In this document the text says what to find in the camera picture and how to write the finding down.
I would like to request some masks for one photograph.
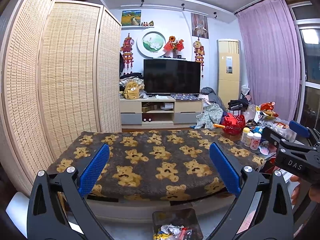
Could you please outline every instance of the window frame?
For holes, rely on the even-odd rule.
[[[294,27],[297,33],[297,37],[298,37],[298,46],[299,46],[300,62],[301,62],[301,72],[300,72],[300,82],[299,82],[299,84],[301,85],[301,94],[300,94],[300,100],[298,98],[298,101],[297,101],[298,114],[297,114],[297,120],[296,120],[296,122],[298,123],[301,122],[301,118],[302,118],[306,86],[320,89],[319,84],[306,81],[307,80],[306,62],[304,57],[302,36],[300,32],[300,30],[303,30],[303,29],[320,29],[320,18],[297,20],[293,11],[293,8],[301,7],[305,5],[312,5],[312,3],[310,1],[304,1],[304,2],[298,2],[298,3],[293,3],[288,5],[289,11],[293,19]]]

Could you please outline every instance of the window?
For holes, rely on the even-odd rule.
[[[309,1],[288,5],[301,58],[299,98],[294,119],[320,130],[320,13]]]
[[[320,18],[320,13],[312,4],[292,7],[292,11],[296,20]]]
[[[307,81],[320,84],[320,29],[300,30]]]
[[[320,90],[306,87],[302,118],[303,126],[320,131]]]

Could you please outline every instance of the flat screen tv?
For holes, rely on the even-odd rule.
[[[199,94],[199,62],[175,59],[145,59],[145,91],[151,94]]]

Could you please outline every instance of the metal screw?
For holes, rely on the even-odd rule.
[[[44,175],[44,171],[38,171],[38,176],[42,177]]]
[[[74,166],[70,166],[67,168],[67,173],[73,173],[76,170]]]
[[[246,172],[251,172],[251,171],[252,171],[252,168],[251,168],[250,166],[245,166],[245,167],[244,167],[244,170],[245,170]]]
[[[275,171],[275,175],[280,177],[280,176],[282,176],[282,173],[281,173],[281,171]]]

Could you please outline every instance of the teddy bear pattern blanket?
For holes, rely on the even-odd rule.
[[[212,142],[242,165],[255,169],[264,164],[262,158],[209,129],[82,132],[48,173],[77,166],[101,142],[109,145],[110,158],[91,193],[99,197],[178,201],[214,194],[224,184],[209,158]]]

